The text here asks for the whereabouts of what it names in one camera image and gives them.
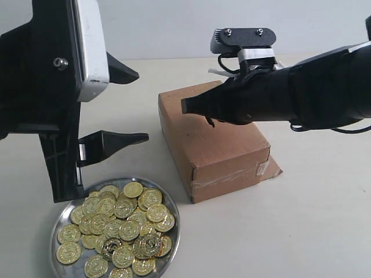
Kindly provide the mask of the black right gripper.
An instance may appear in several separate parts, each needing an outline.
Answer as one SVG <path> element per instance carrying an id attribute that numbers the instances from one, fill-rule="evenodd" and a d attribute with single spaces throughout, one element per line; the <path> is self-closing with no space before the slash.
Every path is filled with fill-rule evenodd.
<path id="1" fill-rule="evenodd" d="M 235 125 L 292 120 L 289 71 L 258 73 L 246 81 L 226 80 L 197 96 L 183 98 L 181 112 Z"/>

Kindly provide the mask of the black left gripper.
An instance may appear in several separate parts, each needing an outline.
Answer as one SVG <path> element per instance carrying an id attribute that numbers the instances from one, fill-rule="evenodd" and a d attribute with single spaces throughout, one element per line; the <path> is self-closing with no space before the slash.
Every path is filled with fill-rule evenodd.
<path id="1" fill-rule="evenodd" d="M 56 203 L 85 197 L 78 167 L 149 140 L 100 130 L 78 143 L 81 57 L 73 1 L 33 1 L 31 20 L 1 35 L 1 137 L 39 136 Z M 107 62 L 110 83 L 139 79 L 109 52 Z"/>

